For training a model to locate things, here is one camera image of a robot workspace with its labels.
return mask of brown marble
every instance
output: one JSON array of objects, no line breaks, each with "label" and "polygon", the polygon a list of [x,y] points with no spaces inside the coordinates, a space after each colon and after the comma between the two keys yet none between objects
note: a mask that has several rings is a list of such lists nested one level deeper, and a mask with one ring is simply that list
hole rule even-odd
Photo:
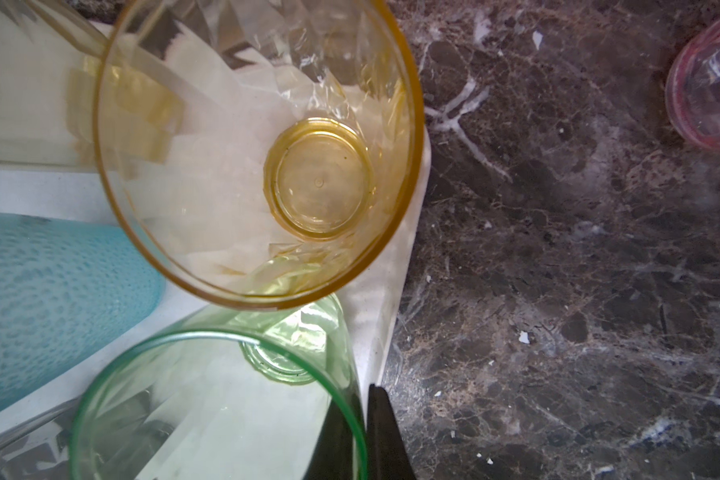
[{"label": "brown marble", "polygon": [[88,20],[114,24],[126,0],[65,0]]},{"label": "brown marble", "polygon": [[433,144],[384,378],[418,477],[720,478],[720,153],[663,106],[720,0],[391,6]]}]

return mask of drinking glass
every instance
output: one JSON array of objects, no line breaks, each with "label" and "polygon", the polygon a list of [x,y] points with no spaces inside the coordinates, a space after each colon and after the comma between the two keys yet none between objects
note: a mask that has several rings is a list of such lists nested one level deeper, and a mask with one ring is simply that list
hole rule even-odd
[{"label": "drinking glass", "polygon": [[357,373],[335,295],[208,306],[128,350],[85,393],[73,480],[364,479]]},{"label": "drinking glass", "polygon": [[142,321],[164,287],[121,228],[0,214],[0,410]]},{"label": "drinking glass", "polygon": [[91,59],[105,46],[63,2],[0,0],[0,168],[94,170]]},{"label": "drinking glass", "polygon": [[685,139],[720,149],[720,19],[675,59],[666,81],[666,110]]},{"label": "drinking glass", "polygon": [[383,0],[136,0],[103,63],[107,197],[189,292],[303,305],[364,271],[399,225],[424,117]]}]

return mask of white surface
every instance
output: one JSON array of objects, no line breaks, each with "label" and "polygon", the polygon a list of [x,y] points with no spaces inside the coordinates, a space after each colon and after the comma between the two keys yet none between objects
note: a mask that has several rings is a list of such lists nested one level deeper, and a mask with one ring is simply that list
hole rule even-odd
[{"label": "white surface", "polygon": [[[418,185],[397,233],[376,261],[338,292],[352,337],[364,411],[368,386],[379,383],[384,371],[430,164],[427,136]],[[0,170],[0,212],[116,224],[97,174]],[[162,301],[144,321],[0,412],[0,433],[82,395],[96,374],[119,354],[205,304],[168,283]]]},{"label": "white surface", "polygon": [[48,119],[65,118],[67,72],[82,58],[45,21],[0,11],[0,160],[76,165],[75,137]]}]

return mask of white tray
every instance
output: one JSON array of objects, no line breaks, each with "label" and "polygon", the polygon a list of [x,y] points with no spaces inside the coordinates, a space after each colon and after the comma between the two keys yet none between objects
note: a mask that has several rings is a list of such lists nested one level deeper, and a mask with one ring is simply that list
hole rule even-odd
[{"label": "white tray", "polygon": [[[431,165],[429,137],[403,222],[370,267],[338,292],[357,363],[363,411],[368,386],[380,383],[411,258]],[[116,225],[97,174],[0,170],[0,212]],[[168,283],[155,311],[80,364],[0,412],[0,433],[82,395],[105,366],[136,343],[202,308],[206,302]]]}]

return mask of glass rim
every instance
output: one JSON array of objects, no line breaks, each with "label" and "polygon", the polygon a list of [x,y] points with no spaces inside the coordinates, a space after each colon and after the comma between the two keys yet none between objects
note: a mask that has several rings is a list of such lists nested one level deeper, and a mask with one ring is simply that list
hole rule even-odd
[{"label": "glass rim", "polygon": [[[408,211],[411,199],[413,198],[413,193],[416,189],[416,185],[418,184],[419,171],[422,166],[422,155],[424,151],[424,98],[422,96],[422,86],[418,79],[418,67],[416,66],[411,49],[408,47],[408,42],[403,33],[400,31],[397,21],[394,19],[394,15],[389,9],[389,6],[386,5],[384,0],[366,0],[366,2],[368,2],[368,4],[371,5],[376,13],[381,17],[384,26],[387,28],[388,33],[391,34],[392,40],[397,47],[397,53],[399,53],[400,59],[402,60],[402,65],[399,65],[399,67],[401,67],[402,78],[407,84],[406,87],[409,93],[408,96],[410,97],[413,107],[413,129],[411,132],[411,139],[409,141],[410,149],[408,150],[408,172],[404,177],[402,186],[398,192],[397,208],[395,208],[392,218],[387,223],[384,231],[381,232],[380,235],[376,236],[374,242],[371,243],[369,247],[357,257],[353,264],[351,264],[346,271],[335,276],[327,283],[323,283],[315,288],[296,293],[288,297],[244,295],[229,292],[237,297],[229,298],[228,296],[211,293],[189,283],[183,278],[180,278],[177,274],[169,271],[169,269],[156,258],[150,249],[143,244],[136,232],[134,232],[130,222],[126,220],[123,211],[115,199],[113,186],[110,184],[104,167],[104,158],[99,138],[99,103],[101,98],[101,85],[104,80],[104,71],[106,69],[106,65],[109,64],[109,56],[112,46],[115,44],[115,39],[118,38],[120,33],[123,31],[126,18],[129,16],[130,11],[134,8],[134,6],[142,1],[145,0],[131,0],[117,17],[112,32],[106,41],[104,52],[100,57],[101,62],[99,62],[99,68],[96,74],[94,104],[92,109],[92,133],[94,139],[96,170],[98,171],[99,178],[101,179],[102,186],[104,187],[106,199],[117,218],[117,223],[123,228],[131,243],[135,245],[136,249],[158,272],[163,274],[171,282],[177,284],[183,290],[217,305],[228,306],[240,310],[285,310],[288,308],[302,306],[307,303],[317,301],[330,293],[336,292],[344,285],[354,280],[356,276],[361,274],[374,260],[376,260],[376,257],[378,257],[378,255],[384,250],[400,226],[403,217]],[[162,248],[160,248],[160,245],[152,239],[150,233],[146,229],[143,230],[150,240],[153,241],[155,247],[164,254]],[[186,269],[173,261],[170,256],[166,255],[166,258],[168,259],[169,264],[186,272]],[[190,276],[197,280],[198,283],[211,285],[197,276],[192,274],[190,274]],[[218,286],[211,286],[213,286],[216,290],[223,290]],[[246,301],[246,299],[257,299],[257,301]]]},{"label": "glass rim", "polygon": [[70,438],[70,480],[81,480],[82,476],[79,471],[79,442],[82,425],[86,423],[86,417],[92,412],[98,411],[101,407],[103,398],[100,398],[96,405],[93,405],[94,399],[106,386],[106,383],[113,378],[113,375],[117,374],[119,370],[128,366],[133,360],[137,359],[143,353],[152,350],[153,348],[168,345],[175,342],[181,342],[185,340],[222,340],[237,342],[238,345],[247,343],[254,346],[262,346],[267,350],[271,350],[274,353],[283,355],[288,360],[291,360],[301,368],[307,371],[321,386],[325,389],[331,397],[331,400],[336,403],[336,406],[342,412],[346,423],[349,426],[352,436],[355,439],[358,452],[358,480],[367,480],[368,478],[368,448],[365,444],[365,423],[362,419],[362,412],[360,412],[360,418],[355,416],[352,406],[346,401],[344,395],[341,394],[339,387],[336,386],[331,377],[325,374],[320,368],[314,366],[308,360],[304,360],[298,354],[286,348],[283,345],[279,345],[268,340],[263,335],[254,332],[240,332],[230,331],[230,329],[214,329],[214,328],[200,328],[195,330],[182,330],[179,332],[165,332],[157,334],[143,342],[137,343],[128,350],[124,351],[118,357],[113,360],[104,370],[99,373],[93,382],[88,386],[85,393],[80,400],[80,406],[77,409],[75,418],[72,424],[72,437]]},{"label": "glass rim", "polygon": [[697,36],[686,43],[672,61],[672,68],[666,76],[664,87],[664,108],[674,129],[685,140],[707,150],[720,150],[720,136],[703,134],[693,124],[688,98],[682,91],[682,76],[690,72],[692,63],[697,60],[697,50],[708,42],[720,38],[720,18],[704,28]]}]

